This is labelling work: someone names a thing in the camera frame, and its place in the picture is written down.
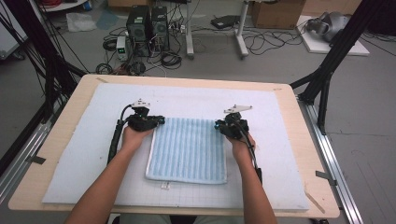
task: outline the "wooden table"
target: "wooden table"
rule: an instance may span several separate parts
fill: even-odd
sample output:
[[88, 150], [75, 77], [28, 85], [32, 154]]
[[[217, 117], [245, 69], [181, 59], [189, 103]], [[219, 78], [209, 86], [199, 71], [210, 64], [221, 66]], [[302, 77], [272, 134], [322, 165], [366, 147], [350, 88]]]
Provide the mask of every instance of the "wooden table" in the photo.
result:
[[[32, 163], [23, 180], [9, 201], [9, 208], [31, 211], [70, 211], [73, 204], [42, 203], [52, 179], [58, 160], [73, 135], [82, 114], [100, 83], [122, 83], [136, 85], [221, 88], [232, 90], [272, 91], [278, 100], [290, 144], [304, 184], [305, 195], [310, 209], [302, 213], [276, 213], [278, 217], [338, 217], [340, 212], [326, 179], [316, 177], [315, 171], [323, 171], [313, 140], [306, 127], [302, 112], [291, 87], [287, 84], [237, 82], [202, 79], [162, 78], [162, 77], [116, 77], [87, 75], [78, 84], [61, 116], [53, 126], [46, 142], [37, 156], [47, 159], [44, 164]], [[114, 206], [113, 212], [181, 214], [181, 215], [221, 215], [241, 216], [241, 209], [206, 209]]]

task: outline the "person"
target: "person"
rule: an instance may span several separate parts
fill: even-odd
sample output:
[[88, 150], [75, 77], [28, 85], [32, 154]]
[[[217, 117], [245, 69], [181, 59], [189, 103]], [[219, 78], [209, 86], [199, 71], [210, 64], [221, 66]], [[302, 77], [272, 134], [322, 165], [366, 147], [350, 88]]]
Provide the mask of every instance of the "person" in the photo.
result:
[[[124, 128], [119, 153], [85, 191], [65, 223], [106, 223], [131, 158], [143, 139], [152, 133], [153, 130], [137, 132], [129, 126]], [[246, 143], [228, 140], [232, 143], [233, 156], [241, 173], [245, 223], [276, 223], [274, 211], [256, 175]], [[251, 135], [249, 140], [255, 145]]]

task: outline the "hand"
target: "hand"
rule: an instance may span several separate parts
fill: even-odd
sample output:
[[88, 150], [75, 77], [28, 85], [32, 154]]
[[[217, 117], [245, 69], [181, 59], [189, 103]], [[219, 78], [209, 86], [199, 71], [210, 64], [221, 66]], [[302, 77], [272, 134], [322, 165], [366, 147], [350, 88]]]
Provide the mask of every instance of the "hand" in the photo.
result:
[[123, 130], [121, 148], [128, 150], [137, 150], [138, 148], [140, 148], [140, 145], [142, 145], [143, 139], [147, 135], [152, 134], [153, 132], [153, 129], [145, 132], [138, 132], [127, 126]]
[[[230, 137], [227, 137], [227, 139], [231, 142], [233, 145], [233, 157], [235, 158], [236, 162], [239, 164], [240, 162], [251, 162], [252, 158], [248, 149], [248, 145], [245, 142], [244, 138], [241, 138], [240, 140], [236, 140]], [[253, 147], [256, 146], [256, 141], [254, 141], [253, 137], [249, 134], [248, 139], [253, 145]]]

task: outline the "striped towel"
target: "striped towel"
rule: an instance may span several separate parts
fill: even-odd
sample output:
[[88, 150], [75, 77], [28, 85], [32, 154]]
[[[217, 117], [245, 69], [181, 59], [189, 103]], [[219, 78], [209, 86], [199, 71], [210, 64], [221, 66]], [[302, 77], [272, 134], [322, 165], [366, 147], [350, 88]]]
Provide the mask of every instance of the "striped towel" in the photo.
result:
[[225, 184], [223, 136], [209, 119], [166, 119], [151, 144], [146, 177], [162, 181]]

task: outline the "person's right arm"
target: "person's right arm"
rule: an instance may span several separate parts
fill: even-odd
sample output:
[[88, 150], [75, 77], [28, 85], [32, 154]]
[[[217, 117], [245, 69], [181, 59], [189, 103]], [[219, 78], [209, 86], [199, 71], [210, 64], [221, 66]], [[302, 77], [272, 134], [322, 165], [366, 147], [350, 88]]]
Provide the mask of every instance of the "person's right arm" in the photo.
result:
[[[233, 157], [239, 166], [239, 171], [242, 177], [245, 223], [276, 223], [274, 211], [253, 167], [248, 146], [244, 142], [230, 138], [228, 139], [233, 144]], [[253, 138], [249, 136], [249, 139], [254, 145], [255, 142]]]

